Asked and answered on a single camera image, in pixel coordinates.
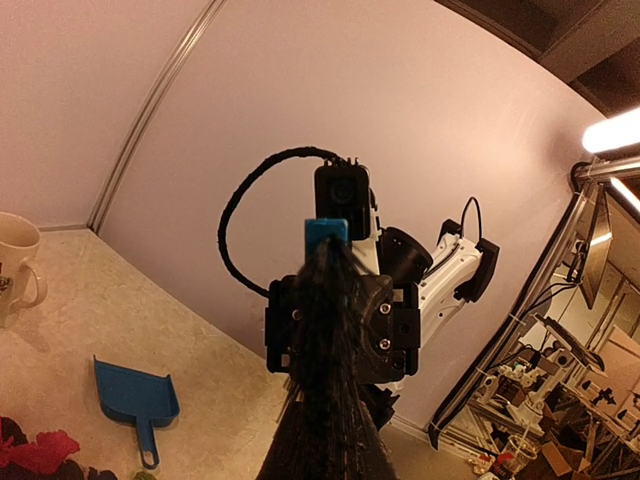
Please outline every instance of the beige countertop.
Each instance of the beige countertop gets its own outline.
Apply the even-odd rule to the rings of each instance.
[[[88,230],[44,233],[38,261],[47,299],[0,328],[0,415],[16,420],[30,440],[63,429],[80,443],[71,458],[131,479],[142,469],[135,431],[102,414],[96,355],[171,374],[181,413],[156,430],[159,480],[255,478],[284,378]]]

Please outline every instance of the black camera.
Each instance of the black camera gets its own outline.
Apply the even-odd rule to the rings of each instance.
[[[344,218],[349,240],[371,235],[369,172],[362,165],[325,165],[315,172],[316,218]]]

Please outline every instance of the blue dustpan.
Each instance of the blue dustpan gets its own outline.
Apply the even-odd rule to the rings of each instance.
[[[160,463],[153,427],[167,427],[180,413],[171,376],[157,377],[111,365],[93,357],[102,412],[116,422],[134,425],[145,468]],[[151,455],[153,463],[145,455]]]

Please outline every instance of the white mug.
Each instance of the white mug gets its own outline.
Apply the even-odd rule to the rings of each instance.
[[[0,327],[11,313],[35,307],[47,296],[47,280],[35,262],[40,232],[28,220],[0,212]],[[36,282],[36,297],[24,299],[29,277]]]

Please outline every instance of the black brush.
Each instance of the black brush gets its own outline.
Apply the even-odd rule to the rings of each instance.
[[[359,268],[351,250],[330,238],[298,273],[301,318],[288,394],[260,480],[397,478],[358,397],[355,358],[366,304]]]

